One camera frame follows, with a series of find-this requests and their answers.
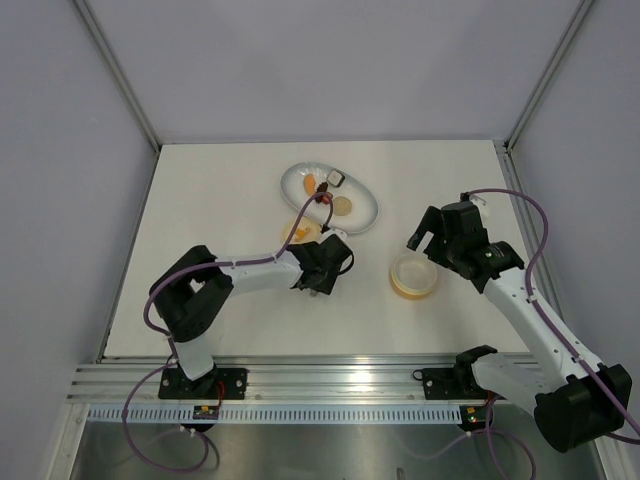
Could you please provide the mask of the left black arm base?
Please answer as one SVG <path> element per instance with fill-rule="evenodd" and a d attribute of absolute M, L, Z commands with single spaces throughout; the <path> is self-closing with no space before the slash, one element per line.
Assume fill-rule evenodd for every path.
<path fill-rule="evenodd" d="M 163 400 L 243 400 L 249 371 L 220 368 L 197 380 L 190 380 L 180 367 L 162 373 L 158 397 Z"/>

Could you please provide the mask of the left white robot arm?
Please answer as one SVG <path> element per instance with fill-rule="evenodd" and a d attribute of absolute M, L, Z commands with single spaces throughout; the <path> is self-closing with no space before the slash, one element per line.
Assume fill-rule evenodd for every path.
<path fill-rule="evenodd" d="M 336 236 L 236 258 L 217 257 L 198 245 L 151 286 L 143 320 L 167 339 L 182 370 L 181 386 L 203 398 L 216 385 L 215 361 L 205 334 L 229 299 L 268 289 L 329 295 L 338 277 L 353 265 L 354 253 Z"/>

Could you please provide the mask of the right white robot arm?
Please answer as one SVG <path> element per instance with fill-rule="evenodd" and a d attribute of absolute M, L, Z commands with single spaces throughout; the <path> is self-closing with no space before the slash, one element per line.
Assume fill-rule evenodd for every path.
<path fill-rule="evenodd" d="M 529 413 L 547 443 L 567 452 L 629 421 L 632 379 L 621 365 L 606 366 L 577 339 L 538 293 L 531 267 L 504 241 L 492 242 L 469 198 L 429 207 L 407 242 L 435 264 L 470 281 L 509 321 L 535 358 L 531 372 L 482 345 L 457 355 L 456 389 L 469 397 L 491 392 Z"/>

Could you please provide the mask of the round cream lunch box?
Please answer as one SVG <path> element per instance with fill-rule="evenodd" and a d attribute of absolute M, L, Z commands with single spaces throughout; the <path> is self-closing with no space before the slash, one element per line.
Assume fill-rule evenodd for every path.
<path fill-rule="evenodd" d="M 409 251 L 399 255 L 389 272 L 393 291 L 408 300 L 427 297 L 438 280 L 437 266 L 425 255 Z"/>

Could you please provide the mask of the cream lunch box lid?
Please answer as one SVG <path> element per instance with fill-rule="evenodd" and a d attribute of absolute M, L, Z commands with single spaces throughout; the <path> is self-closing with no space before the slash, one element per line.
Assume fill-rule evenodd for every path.
<path fill-rule="evenodd" d="M 291 220 L 283 228 L 281 235 L 281 242 L 285 243 L 289 238 L 291 232 L 293 236 L 290 240 L 290 244 L 304 244 L 309 242 L 318 241 L 321 236 L 321 225 L 312 221 L 306 217 L 303 217 L 297 227 L 293 229 L 295 221 Z"/>

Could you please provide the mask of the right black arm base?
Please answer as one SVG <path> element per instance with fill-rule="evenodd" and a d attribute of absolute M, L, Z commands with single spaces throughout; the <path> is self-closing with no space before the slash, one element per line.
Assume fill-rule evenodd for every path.
<path fill-rule="evenodd" d="M 495 397 L 492 391 L 464 384 L 456 377 L 453 367 L 416 369 L 411 376 L 421 384 L 426 400 L 488 401 Z"/>

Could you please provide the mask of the round beige cookie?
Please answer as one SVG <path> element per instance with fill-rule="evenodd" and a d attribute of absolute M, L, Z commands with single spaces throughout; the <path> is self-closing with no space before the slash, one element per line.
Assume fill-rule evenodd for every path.
<path fill-rule="evenodd" d="M 353 209 L 351 200 L 344 196 L 334 197 L 332 203 L 334 214 L 337 216 L 347 216 Z"/>

